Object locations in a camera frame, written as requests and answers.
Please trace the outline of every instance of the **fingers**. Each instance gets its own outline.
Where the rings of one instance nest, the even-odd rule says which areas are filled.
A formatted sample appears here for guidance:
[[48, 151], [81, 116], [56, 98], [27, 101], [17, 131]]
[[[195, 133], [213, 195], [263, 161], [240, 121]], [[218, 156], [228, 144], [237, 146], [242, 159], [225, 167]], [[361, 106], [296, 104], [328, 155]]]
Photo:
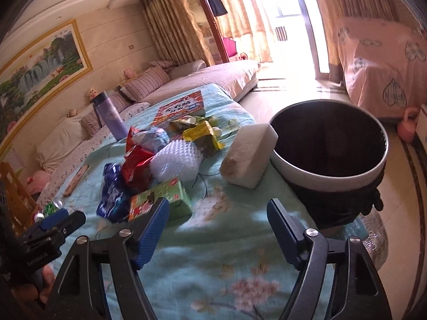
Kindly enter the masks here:
[[48, 302], [48, 298], [49, 298], [50, 292], [52, 291], [52, 287], [53, 287], [53, 284], [45, 287], [42, 291], [40, 291], [40, 300], [44, 304]]
[[44, 266], [41, 275], [43, 277], [44, 284], [47, 286], [52, 286], [55, 281], [55, 273], [52, 271], [48, 265]]
[[22, 302], [34, 301], [38, 298], [38, 292], [34, 285], [17, 285], [12, 289], [12, 294]]
[[52, 268], [46, 265], [43, 267], [41, 275], [43, 277], [45, 287], [40, 291], [40, 300], [46, 304], [48, 302], [49, 294], [52, 291], [53, 283], [55, 282], [55, 273], [52, 271]]

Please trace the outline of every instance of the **black bucket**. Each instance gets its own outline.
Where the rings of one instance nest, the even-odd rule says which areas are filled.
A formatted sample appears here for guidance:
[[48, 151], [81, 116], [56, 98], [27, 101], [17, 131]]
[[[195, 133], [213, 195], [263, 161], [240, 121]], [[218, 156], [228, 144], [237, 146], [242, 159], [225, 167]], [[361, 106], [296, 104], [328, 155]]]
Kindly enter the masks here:
[[286, 107], [270, 124], [279, 136], [272, 163], [306, 206], [318, 228], [352, 222], [372, 205], [383, 208], [388, 137], [357, 106], [333, 100]]

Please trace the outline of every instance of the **framed painting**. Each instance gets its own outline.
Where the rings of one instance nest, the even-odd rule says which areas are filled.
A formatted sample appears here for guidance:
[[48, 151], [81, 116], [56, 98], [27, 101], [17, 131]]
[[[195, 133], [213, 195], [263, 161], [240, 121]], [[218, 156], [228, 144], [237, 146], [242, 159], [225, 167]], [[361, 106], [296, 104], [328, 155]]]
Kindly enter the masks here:
[[0, 155], [24, 124], [92, 70], [75, 20], [41, 35], [0, 70]]

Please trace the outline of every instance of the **wooden stick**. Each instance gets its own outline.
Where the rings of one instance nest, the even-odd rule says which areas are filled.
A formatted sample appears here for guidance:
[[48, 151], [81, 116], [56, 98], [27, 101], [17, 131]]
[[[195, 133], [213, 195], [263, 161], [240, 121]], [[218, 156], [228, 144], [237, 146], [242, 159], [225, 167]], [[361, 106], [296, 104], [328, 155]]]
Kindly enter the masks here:
[[65, 189], [64, 197], [71, 196], [71, 194], [73, 193], [77, 184], [82, 179], [82, 177], [85, 175], [88, 168], [89, 168], [89, 165], [85, 165], [85, 166], [80, 167], [80, 169], [77, 171], [76, 175], [71, 179], [70, 183], [68, 184], [67, 188]]

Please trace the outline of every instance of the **cardboard box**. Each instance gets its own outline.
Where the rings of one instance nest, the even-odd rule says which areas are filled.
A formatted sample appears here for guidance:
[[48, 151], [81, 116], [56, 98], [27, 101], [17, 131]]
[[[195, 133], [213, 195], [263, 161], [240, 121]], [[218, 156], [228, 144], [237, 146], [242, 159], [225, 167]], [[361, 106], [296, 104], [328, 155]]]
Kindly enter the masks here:
[[150, 212], [159, 197], [166, 198], [170, 203], [169, 221], [191, 216], [191, 203], [182, 183], [173, 178], [131, 198], [129, 220]]

